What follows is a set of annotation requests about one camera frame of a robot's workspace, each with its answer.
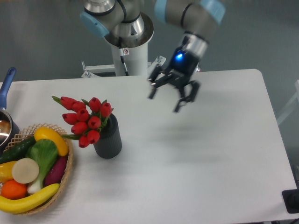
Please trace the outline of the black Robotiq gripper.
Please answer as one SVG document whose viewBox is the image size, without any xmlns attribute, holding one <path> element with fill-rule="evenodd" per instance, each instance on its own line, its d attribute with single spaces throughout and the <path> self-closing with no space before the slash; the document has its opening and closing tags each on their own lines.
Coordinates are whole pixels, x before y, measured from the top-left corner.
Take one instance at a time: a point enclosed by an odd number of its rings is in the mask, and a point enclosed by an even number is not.
<svg viewBox="0 0 299 224">
<path fill-rule="evenodd" d="M 171 84 L 179 91 L 180 98 L 174 108 L 179 112 L 182 103 L 194 102 L 200 88 L 200 83 L 191 80 L 191 77 L 198 66 L 200 58 L 188 50 L 185 46 L 175 49 L 175 52 L 166 68 L 156 66 L 151 72 L 148 81 L 151 82 L 152 90 L 148 96 L 153 99 L 157 89 L 163 85 Z M 191 86 L 190 93 L 185 94 L 185 87 Z"/>
</svg>

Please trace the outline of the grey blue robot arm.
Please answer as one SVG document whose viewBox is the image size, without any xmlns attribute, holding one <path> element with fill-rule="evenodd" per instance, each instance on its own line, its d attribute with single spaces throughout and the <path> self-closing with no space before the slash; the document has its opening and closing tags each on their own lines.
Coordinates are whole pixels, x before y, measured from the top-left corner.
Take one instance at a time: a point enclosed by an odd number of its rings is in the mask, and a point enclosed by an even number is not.
<svg viewBox="0 0 299 224">
<path fill-rule="evenodd" d="M 184 30 L 167 66 L 160 62 L 148 64 L 148 42 L 154 34 L 153 22 L 141 11 L 138 0 L 86 0 L 80 19 L 95 36 L 111 46 L 115 74 L 138 76 L 148 74 L 153 98 L 165 84 L 180 94 L 175 107 L 193 102 L 200 84 L 191 79 L 225 14 L 219 0 L 156 0 L 155 16 L 162 22 Z"/>
</svg>

